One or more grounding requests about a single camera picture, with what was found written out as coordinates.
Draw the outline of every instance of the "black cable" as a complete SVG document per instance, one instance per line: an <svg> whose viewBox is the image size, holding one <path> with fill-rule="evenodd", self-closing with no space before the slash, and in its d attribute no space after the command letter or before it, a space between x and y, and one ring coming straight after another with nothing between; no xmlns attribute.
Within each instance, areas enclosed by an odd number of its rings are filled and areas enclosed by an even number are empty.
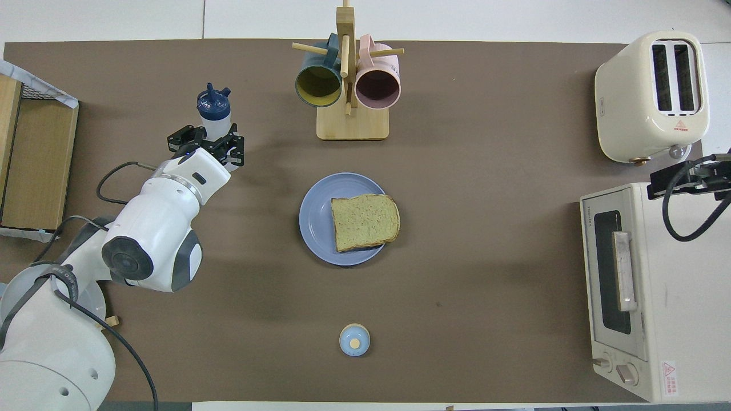
<svg viewBox="0 0 731 411"><path fill-rule="evenodd" d="M152 170L152 171L155 171L156 170L156 167L151 166L151 165L147 165L147 164L143 164L141 162L125 162L125 163L122 163L122 164L118 165L117 167L114 167L109 173L107 173L106 176L102 177L102 180L100 180L99 181L99 184L97 184L97 186L96 186L96 196L100 200L106 201L107 203L121 204L123 206L125 206L127 204L127 202L124 201L124 200L115 200L113 198L109 198L109 197L103 196L102 195L102 186L104 186L104 183L107 181L107 179L109 177L112 176L112 174L114 174L114 173L118 172L119 170L127 167L128 165L136 165L138 167L142 167L142 168L145 168L147 170Z"/></svg>
<svg viewBox="0 0 731 411"><path fill-rule="evenodd" d="M729 204L731 204L731 192L726 194L726 197L721 201L721 203L716 207L715 210L711 213L710 216L703 222L703 224L698 227L697 230L695 230L693 233L690 233L689 235L680 235L677 231L673 228L673 225L670 224L670 215L668 212L668 206L670 204L670 196L673 195L673 190L675 189L675 186L678 184L678 181L680 181L683 176L688 173L688 171L699 165L703 162L707 161L716 161L716 155L711 154L710 156L701 157L697 160L694 160L685 166L678 170L678 172L673 176L672 179L670 179L670 182L667 184L667 188L665 189L665 194L662 197L662 222L665 224L665 228L667 229L668 233L678 241L693 241L694 239L700 237L703 233L705 233L708 228L713 225L714 222L721 216L721 213L723 213L726 208L728 208Z"/></svg>
<svg viewBox="0 0 731 411"><path fill-rule="evenodd" d="M137 365L140 366L142 369L142 372L145 373L145 378L147 378L147 383L150 385L150 391L152 391L152 405L155 411L158 410L158 401L157 401L157 390L155 389L155 383L152 382L152 376L150 376L150 372L147 370L147 367L145 366L145 363L142 361L142 358L137 354L134 348L132 348L132 345L130 345L127 340L124 339L124 337L118 333L116 330L111 328L104 320L94 315L94 313L90 312L89 310L85 309L76 301L71 300L70 298L66 297L60 290L53 291L54 294L56 294L57 297L59 297L61 300L66 301L67 304L74 307L75 309L79 310L80 312L84 313L87 317L91 318L92 320L99 323L100 326L104 327L107 331L109 331L115 338L119 340L119 342L122 343L122 345L127 348L127 351L129 351L130 354L132 354L132 357L135 357L135 360L137 361Z"/></svg>
<svg viewBox="0 0 731 411"><path fill-rule="evenodd" d="M53 232L53 237L51 237L51 240L48 241L48 245L46 245L46 247L43 249L43 251L41 251L41 253L38 255L38 257L36 257L36 259L33 260L33 263L37 263L37 262L39 262L41 260L41 258L43 258L43 256L45 255L45 253L47 253L48 250L53 245L53 242L56 241L56 238L58 236L60 236L61 233L64 231L64 226L66 225L66 223L69 222L69 221L71 221L71 220L73 220L73 219L80 219L80 220L83 220L83 221L87 222L88 224L91 224L91 225L95 226L96 228L98 228L100 230L109 231L108 228L106 228L104 226L101 226L101 225L98 225L96 222L93 222L93 221L91 221L90 219L88 219L88 218L86 218L84 216L68 216L68 217L66 217L66 219L64 219L64 221L61 222L61 224L58 225L58 228L56 228L56 231Z"/></svg>

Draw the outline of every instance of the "pink mug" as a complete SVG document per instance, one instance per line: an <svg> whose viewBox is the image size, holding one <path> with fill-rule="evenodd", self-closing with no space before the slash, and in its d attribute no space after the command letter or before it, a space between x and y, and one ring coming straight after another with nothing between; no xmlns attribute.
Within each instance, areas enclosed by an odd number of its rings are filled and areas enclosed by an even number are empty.
<svg viewBox="0 0 731 411"><path fill-rule="evenodd" d="M401 96L401 76L398 57L371 57L371 52L390 50L385 44L375 44L370 34L360 38L360 60L355 76L355 96L367 108L383 109L394 105Z"/></svg>

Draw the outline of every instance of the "blue bottle cap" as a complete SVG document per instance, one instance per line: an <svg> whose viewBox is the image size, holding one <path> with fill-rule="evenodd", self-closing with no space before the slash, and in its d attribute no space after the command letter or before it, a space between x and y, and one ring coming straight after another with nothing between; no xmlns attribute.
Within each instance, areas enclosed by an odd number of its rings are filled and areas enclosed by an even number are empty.
<svg viewBox="0 0 731 411"><path fill-rule="evenodd" d="M213 88L213 84L206 84L206 90L198 94L198 113L206 120L221 120L231 114L231 106L228 102L228 95L231 90L226 87L219 91Z"/></svg>
<svg viewBox="0 0 731 411"><path fill-rule="evenodd" d="M340 332L340 349L351 357L360 357L370 346L371 335L361 324L349 324Z"/></svg>

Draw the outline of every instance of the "blue mug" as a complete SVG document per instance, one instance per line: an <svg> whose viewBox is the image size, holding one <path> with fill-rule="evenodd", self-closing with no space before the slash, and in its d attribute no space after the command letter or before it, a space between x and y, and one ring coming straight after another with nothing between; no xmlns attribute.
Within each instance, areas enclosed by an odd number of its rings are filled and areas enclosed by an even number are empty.
<svg viewBox="0 0 731 411"><path fill-rule="evenodd" d="M340 45L338 35L332 33L327 42L317 42L315 47L326 48L327 54L305 52L300 73L295 79L295 91L305 103L314 107L327 107L340 98L343 78L340 76Z"/></svg>

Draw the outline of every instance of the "warning label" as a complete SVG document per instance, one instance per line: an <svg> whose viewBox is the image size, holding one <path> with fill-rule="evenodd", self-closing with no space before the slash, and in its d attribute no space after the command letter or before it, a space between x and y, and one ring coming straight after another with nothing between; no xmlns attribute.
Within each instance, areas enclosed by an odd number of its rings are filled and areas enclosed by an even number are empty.
<svg viewBox="0 0 731 411"><path fill-rule="evenodd" d="M673 127L674 130L678 130L679 132L686 132L688 131L688 127L685 127L685 123L683 123L683 120L678 121L678 123Z"/></svg>
<svg viewBox="0 0 731 411"><path fill-rule="evenodd" d="M675 361L663 361L661 367L665 396L678 396L678 370Z"/></svg>

